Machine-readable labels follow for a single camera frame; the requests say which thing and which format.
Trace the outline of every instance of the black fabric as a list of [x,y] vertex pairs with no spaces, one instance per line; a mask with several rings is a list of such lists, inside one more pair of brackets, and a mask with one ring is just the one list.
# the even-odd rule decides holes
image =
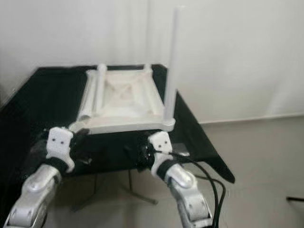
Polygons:
[[163,181],[165,180],[166,173],[168,169],[175,165],[178,164],[179,162],[177,160],[165,160],[157,169],[157,176],[159,176]]
[[[109,66],[109,70],[141,69],[142,66]],[[31,147],[44,129],[68,126],[76,120],[86,85],[86,71],[96,66],[41,67],[0,110],[0,214],[1,222],[18,198],[22,173],[30,163],[43,162],[44,153]],[[164,99],[167,69],[153,65],[153,79]],[[235,178],[217,154],[179,93],[176,96],[175,128],[172,143],[183,143],[196,161],[207,162],[224,179]],[[79,146],[75,169],[69,176],[136,167],[143,135],[155,131],[135,131],[90,135]]]
[[48,158],[44,161],[44,163],[46,165],[50,165],[56,168],[60,172],[61,176],[63,176],[66,173],[68,168],[68,165],[59,158],[54,158],[54,157]]

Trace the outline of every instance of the gray floor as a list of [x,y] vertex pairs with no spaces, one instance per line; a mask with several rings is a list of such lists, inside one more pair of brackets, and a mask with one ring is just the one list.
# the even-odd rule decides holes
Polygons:
[[[285,200],[286,195],[304,197],[304,117],[210,124],[204,129],[236,177],[234,185],[226,183],[221,228],[304,227],[304,203]],[[187,168],[199,173],[190,165]],[[134,170],[132,175],[134,190],[158,199],[158,205],[124,192],[120,185],[127,186],[128,173],[123,171],[98,175],[98,193],[81,210],[72,212],[73,206],[92,195],[95,176],[70,178],[60,186],[46,227],[181,228],[165,184],[147,171],[138,174]],[[200,181],[199,188],[213,208],[209,184]]]

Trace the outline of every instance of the black cable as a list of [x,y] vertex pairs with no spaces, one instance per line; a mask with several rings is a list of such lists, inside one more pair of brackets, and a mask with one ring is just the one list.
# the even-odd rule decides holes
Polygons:
[[[200,179],[203,179],[203,180],[208,180],[207,177],[202,177],[202,176],[199,176],[199,175],[194,175],[196,178],[200,178]],[[226,195],[226,187],[225,185],[217,180],[217,179],[212,179],[214,182],[218,183],[221,187],[222,187],[222,194],[221,194],[221,197],[220,197],[220,200],[219,200],[219,203],[218,203],[218,212],[216,215],[214,215],[214,220],[216,222],[215,224],[215,228],[218,228],[219,227],[219,215],[220,215],[220,212],[221,212],[221,208],[222,208],[222,205],[223,205],[223,201],[224,201],[224,198],[225,198],[225,195]]]
[[215,184],[214,184],[214,181],[213,179],[210,177],[209,173],[200,165],[198,164],[196,161],[188,158],[188,157],[185,157],[183,155],[180,155],[180,154],[177,154],[177,153],[172,153],[170,152],[169,153],[170,155],[172,155],[173,157],[176,157],[176,158],[179,158],[179,159],[182,159],[182,160],[185,160],[185,161],[188,161],[188,162],[191,162],[192,164],[194,164],[196,167],[198,167],[208,178],[211,186],[212,186],[212,190],[214,192],[214,202],[215,202],[215,206],[214,206],[214,219],[212,221],[212,227],[215,228],[215,224],[216,224],[216,221],[215,221],[215,217],[217,217],[217,213],[218,213],[218,207],[219,207],[219,197],[218,197],[218,191],[215,187]]

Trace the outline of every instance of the black table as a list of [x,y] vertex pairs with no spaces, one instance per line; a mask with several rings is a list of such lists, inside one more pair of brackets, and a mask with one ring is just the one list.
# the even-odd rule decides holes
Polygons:
[[[167,69],[161,65],[152,68],[163,100]],[[22,181],[45,155],[43,142],[36,143],[38,135],[45,128],[69,126],[76,120],[89,69],[96,69],[96,66],[41,67],[0,110],[1,217],[7,215],[20,193]],[[142,69],[142,66],[109,66],[108,69]],[[233,174],[179,93],[174,118],[175,128],[170,132],[172,143],[183,143],[192,159],[205,161],[224,179],[234,182]],[[138,144],[144,134],[146,131],[88,136],[78,152],[83,159],[91,158],[92,162],[87,165],[83,159],[76,160],[76,168],[69,175],[136,168]]]

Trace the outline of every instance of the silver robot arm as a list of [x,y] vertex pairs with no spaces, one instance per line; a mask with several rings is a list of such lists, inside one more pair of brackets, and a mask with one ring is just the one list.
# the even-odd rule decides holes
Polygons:
[[209,206],[198,190],[197,179],[169,155],[172,145],[167,132],[157,132],[148,138],[156,151],[151,174],[167,183],[177,201],[184,228],[205,228],[212,225]]
[[73,133],[67,129],[50,129],[47,139],[47,160],[22,185],[21,196],[12,207],[4,228],[40,228],[47,209],[61,182],[61,172],[71,172],[70,158]]

